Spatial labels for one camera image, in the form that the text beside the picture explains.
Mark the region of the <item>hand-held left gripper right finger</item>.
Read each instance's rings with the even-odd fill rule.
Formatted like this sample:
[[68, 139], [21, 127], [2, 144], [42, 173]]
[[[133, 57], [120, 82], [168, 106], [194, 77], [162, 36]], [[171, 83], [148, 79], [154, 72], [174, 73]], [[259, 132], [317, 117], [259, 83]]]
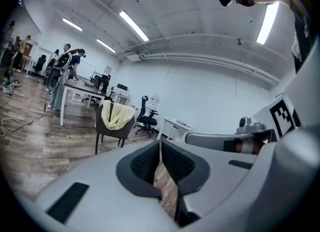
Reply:
[[218, 207], [239, 186], [257, 156], [161, 141], [162, 162], [177, 185], [175, 222], [187, 226]]

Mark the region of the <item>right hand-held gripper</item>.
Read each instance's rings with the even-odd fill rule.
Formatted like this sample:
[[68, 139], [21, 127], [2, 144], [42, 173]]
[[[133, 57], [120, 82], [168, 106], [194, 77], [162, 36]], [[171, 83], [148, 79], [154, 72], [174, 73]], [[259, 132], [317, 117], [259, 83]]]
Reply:
[[254, 115], [274, 130], [238, 187], [187, 232], [306, 230], [313, 218], [310, 188], [320, 175], [320, 42], [284, 93]]

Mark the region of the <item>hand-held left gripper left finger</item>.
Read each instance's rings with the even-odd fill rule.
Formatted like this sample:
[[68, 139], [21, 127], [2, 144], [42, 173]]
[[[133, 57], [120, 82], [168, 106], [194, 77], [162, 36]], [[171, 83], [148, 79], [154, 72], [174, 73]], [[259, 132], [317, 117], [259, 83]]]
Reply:
[[94, 155], [47, 185], [35, 204], [62, 231], [175, 232], [153, 185], [159, 161], [157, 140]]

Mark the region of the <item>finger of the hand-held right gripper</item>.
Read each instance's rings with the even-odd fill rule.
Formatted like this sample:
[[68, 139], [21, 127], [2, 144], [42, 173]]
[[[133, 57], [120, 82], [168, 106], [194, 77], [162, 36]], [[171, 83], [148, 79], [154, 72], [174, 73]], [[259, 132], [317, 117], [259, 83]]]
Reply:
[[184, 141], [211, 150], [257, 155], [263, 145], [276, 142], [277, 137], [273, 129], [268, 129], [243, 134], [188, 133]]

